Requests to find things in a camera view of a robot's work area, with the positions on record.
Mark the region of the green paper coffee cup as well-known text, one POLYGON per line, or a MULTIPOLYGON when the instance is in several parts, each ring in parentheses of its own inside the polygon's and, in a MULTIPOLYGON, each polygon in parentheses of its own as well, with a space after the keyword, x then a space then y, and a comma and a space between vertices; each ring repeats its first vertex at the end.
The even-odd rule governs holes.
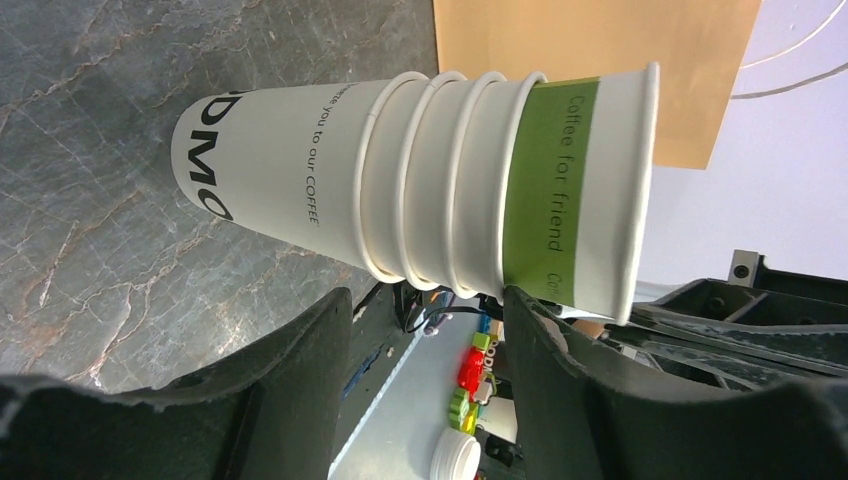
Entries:
POLYGON ((503 280, 623 325, 642 251, 660 67, 534 85, 515 137, 503 280))

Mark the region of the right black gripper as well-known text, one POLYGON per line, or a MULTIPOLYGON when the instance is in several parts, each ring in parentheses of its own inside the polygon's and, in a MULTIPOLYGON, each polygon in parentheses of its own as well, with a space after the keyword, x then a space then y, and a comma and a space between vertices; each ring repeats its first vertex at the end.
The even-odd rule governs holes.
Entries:
POLYGON ((725 280, 698 279, 653 302, 652 316, 610 326, 606 338, 762 390, 791 380, 847 378, 847 283, 774 270, 737 250, 725 280))

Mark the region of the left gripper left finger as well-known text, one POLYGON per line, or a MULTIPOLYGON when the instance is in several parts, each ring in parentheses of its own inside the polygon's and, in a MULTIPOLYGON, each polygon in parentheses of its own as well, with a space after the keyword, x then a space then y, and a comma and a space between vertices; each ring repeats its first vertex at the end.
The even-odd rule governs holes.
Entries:
POLYGON ((324 479, 352 330, 336 288, 286 325, 166 386, 108 394, 1 379, 5 479, 324 479))

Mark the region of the stack of white paper cups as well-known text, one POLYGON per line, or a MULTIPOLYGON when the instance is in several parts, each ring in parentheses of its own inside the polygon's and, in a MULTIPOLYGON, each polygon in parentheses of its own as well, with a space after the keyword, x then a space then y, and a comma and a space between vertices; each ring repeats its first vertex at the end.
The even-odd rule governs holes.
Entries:
POLYGON ((210 96, 179 117, 172 171, 216 217, 382 282, 499 297, 513 143, 544 79, 405 72, 210 96))

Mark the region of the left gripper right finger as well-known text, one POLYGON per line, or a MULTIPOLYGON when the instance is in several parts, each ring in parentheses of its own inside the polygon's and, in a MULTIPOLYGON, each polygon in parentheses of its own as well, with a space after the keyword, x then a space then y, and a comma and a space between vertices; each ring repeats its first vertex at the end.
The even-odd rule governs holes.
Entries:
POLYGON ((622 355, 504 293, 518 442, 531 479, 843 479, 847 384, 734 392, 622 355))

